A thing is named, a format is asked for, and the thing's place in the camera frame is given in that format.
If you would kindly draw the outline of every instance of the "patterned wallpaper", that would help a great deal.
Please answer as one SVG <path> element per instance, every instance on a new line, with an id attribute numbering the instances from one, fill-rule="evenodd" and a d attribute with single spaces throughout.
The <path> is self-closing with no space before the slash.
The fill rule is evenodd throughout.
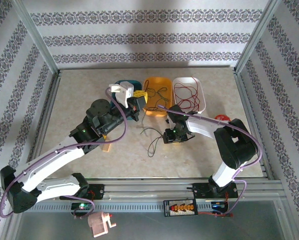
<path id="1" fill-rule="evenodd" d="M 25 163 L 52 73 L 7 0 L 0 0 L 0 170 Z M 0 180 L 0 200 L 3 194 Z M 9 210 L 6 203 L 5 213 Z M 5 220 L 0 218 L 0 235 Z"/>
<path id="2" fill-rule="evenodd" d="M 284 0 L 240 73 L 299 229 L 299 0 Z"/>
<path id="3" fill-rule="evenodd" d="M 234 66 L 267 1 L 24 0 L 24 4 L 59 68 L 115 68 L 121 63 Z"/>

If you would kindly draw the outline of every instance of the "orange plastic container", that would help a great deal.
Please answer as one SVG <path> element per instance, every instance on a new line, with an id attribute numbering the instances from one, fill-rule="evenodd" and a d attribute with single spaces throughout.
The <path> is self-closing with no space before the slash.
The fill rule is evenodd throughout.
<path id="1" fill-rule="evenodd" d="M 172 106 L 172 81 L 167 77 L 151 76 L 145 80 L 143 90 L 147 92 L 147 103 L 143 108 L 146 115 L 166 116 L 167 112 L 158 108 L 158 105 L 163 105 L 168 109 Z"/>

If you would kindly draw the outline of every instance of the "red cable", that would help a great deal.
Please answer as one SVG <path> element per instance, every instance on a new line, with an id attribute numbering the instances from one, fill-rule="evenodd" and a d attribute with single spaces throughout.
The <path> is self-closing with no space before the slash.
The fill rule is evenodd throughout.
<path id="1" fill-rule="evenodd" d="M 201 103 L 201 100 L 198 97 L 198 95 L 199 95 L 199 92 L 198 92 L 199 84 L 198 84 L 198 81 L 194 77 L 192 77 L 192 78 L 196 82 L 196 89 L 193 86 L 185 86 L 184 84 L 182 84 L 180 82 L 177 82 L 174 85 L 175 102 L 182 110 L 190 110 L 191 109 L 190 111 L 196 111 L 197 112 L 200 109 L 200 103 Z M 190 91 L 191 96 L 188 97 L 188 98 L 181 98 L 177 95 L 175 89 L 187 89 L 187 90 Z M 189 103 L 189 106 L 182 107 L 183 103 Z"/>

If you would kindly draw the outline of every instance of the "white plastic container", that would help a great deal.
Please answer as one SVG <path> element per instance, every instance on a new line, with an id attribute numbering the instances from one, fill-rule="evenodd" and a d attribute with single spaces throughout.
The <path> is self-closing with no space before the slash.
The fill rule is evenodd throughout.
<path id="1" fill-rule="evenodd" d="M 194 104 L 192 104 L 192 107 L 190 109 L 187 109 L 191 106 L 191 103 L 188 101 L 183 101 L 183 103 L 181 102 L 182 99 L 188 99 L 189 101 L 194 102 L 195 97 L 192 96 L 192 93 L 189 89 L 178 88 L 181 87 L 181 85 L 178 83 L 184 85 L 185 87 L 191 87 L 190 89 L 192 90 L 193 94 L 195 94 L 197 90 L 197 99 L 199 99 L 198 107 L 194 107 Z M 180 108 L 185 113 L 194 110 L 198 114 L 201 114 L 206 108 L 206 102 L 205 102 L 202 84 L 197 78 L 191 76 L 175 78 L 173 80 L 173 94 L 174 94 L 175 104 L 179 105 L 179 103 L 181 103 Z"/>

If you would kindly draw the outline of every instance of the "table surface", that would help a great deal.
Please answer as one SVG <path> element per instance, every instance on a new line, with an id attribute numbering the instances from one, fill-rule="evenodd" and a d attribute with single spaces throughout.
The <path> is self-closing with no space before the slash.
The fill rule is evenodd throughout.
<path id="1" fill-rule="evenodd" d="M 248 128 L 246 115 L 231 68 L 138 68 L 138 69 L 84 69 L 64 70 L 61 75 L 52 114 L 48 123 L 42 153 L 55 147 L 70 131 L 80 124 L 86 110 L 97 99 L 106 99 L 105 89 L 118 80 L 137 80 L 143 83 L 152 76 L 193 76 L 200 80 L 206 101 L 203 116 L 214 118 L 225 114 L 238 118 Z M 140 134 L 146 127 L 153 127 L 161 133 L 168 128 L 166 117 L 144 116 L 140 121 L 128 121 L 125 137 L 111 145 L 109 152 L 97 147 L 80 159 L 76 159 L 51 175 L 53 178 L 81 173 L 85 178 L 148 178 L 211 176 L 222 163 L 214 139 L 196 134 L 183 143 L 164 144 L 160 139 L 153 157 L 148 157 L 150 143 L 159 136 L 153 130 Z M 108 138 L 118 138 L 124 129 L 121 124 Z M 261 166 L 256 164 L 245 169 L 240 176 L 262 177 Z"/>

